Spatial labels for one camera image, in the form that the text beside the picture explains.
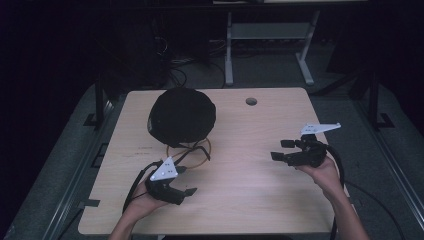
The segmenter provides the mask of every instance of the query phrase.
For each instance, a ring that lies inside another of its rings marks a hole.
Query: black beanie
[[[216,108],[206,94],[189,88],[173,88],[156,100],[147,129],[170,147],[205,139],[216,120]]]

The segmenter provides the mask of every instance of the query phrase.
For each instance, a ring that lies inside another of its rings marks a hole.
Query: person's left hand
[[[134,222],[144,218],[152,213],[157,208],[167,205],[167,202],[156,200],[149,193],[147,193],[144,181],[140,182],[134,191],[133,200],[128,205],[124,212],[129,219]]]

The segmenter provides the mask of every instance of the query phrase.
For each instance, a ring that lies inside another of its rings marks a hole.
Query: white triangular marker
[[[177,169],[175,169],[174,160],[168,157],[162,165],[150,177],[151,181],[162,179],[176,178],[178,176]]]
[[[304,134],[315,134],[315,133],[330,131],[330,130],[340,128],[340,127],[341,127],[340,123],[337,123],[337,124],[309,124],[308,123],[308,124],[306,124],[305,127],[302,128],[300,133],[302,135],[304,135]]]

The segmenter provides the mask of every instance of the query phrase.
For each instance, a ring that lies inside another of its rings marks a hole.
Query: table
[[[312,179],[271,159],[282,139],[299,139],[306,123],[318,123],[302,88],[201,90],[216,105],[217,119],[208,139],[211,161],[181,174],[171,186],[197,187],[181,205],[158,209],[135,226],[137,234],[281,234],[330,232],[333,211]],[[141,169],[166,159],[166,146],[147,131],[158,91],[128,94],[90,194],[79,231],[110,234],[126,195]],[[246,99],[254,98],[256,105]],[[319,141],[325,136],[317,134]],[[189,165],[199,156],[183,160]]]

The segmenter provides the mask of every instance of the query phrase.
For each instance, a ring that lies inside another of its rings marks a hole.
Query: grommet hole
[[[255,106],[258,103],[256,98],[246,98],[246,104],[249,106]]]

